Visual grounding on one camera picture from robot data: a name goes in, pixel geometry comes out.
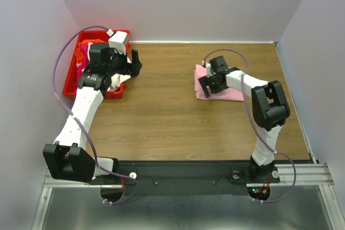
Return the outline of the pink t shirt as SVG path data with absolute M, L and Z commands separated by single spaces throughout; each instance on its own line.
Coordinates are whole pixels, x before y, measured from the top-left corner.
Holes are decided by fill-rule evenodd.
M 196 98 L 199 100 L 227 100 L 227 101 L 244 101 L 242 93 L 236 89 L 228 88 L 220 93 L 211 94 L 209 98 L 205 97 L 202 86 L 198 79 L 206 75 L 206 69 L 202 65 L 196 65 L 194 70 L 195 86 L 194 91 Z

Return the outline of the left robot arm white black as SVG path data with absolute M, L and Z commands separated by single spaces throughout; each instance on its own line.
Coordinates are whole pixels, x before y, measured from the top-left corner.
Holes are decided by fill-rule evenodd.
M 101 176 L 107 183 L 119 180 L 119 162 L 116 158 L 89 155 L 86 144 L 94 115 L 111 86 L 115 74 L 139 75 L 142 64 L 139 52 L 131 51 L 131 59 L 119 48 L 108 43 L 94 43 L 88 49 L 89 62 L 78 80 L 76 97 L 60 134 L 52 144 L 43 148 L 43 156 L 53 179 L 89 183 Z

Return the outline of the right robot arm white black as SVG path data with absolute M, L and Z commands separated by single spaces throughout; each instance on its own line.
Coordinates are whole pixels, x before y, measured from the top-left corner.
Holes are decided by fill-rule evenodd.
M 207 99 L 231 88 L 240 91 L 243 98 L 251 99 L 246 110 L 257 136 L 256 145 L 248 169 L 243 175 L 235 172 L 234 180 L 256 183 L 268 179 L 272 183 L 278 183 L 279 173 L 274 164 L 277 152 L 275 147 L 281 128 L 290 116 L 281 83 L 256 79 L 240 68 L 229 67 L 222 56 L 203 61 L 202 67 L 206 74 L 199 77 L 198 82 Z

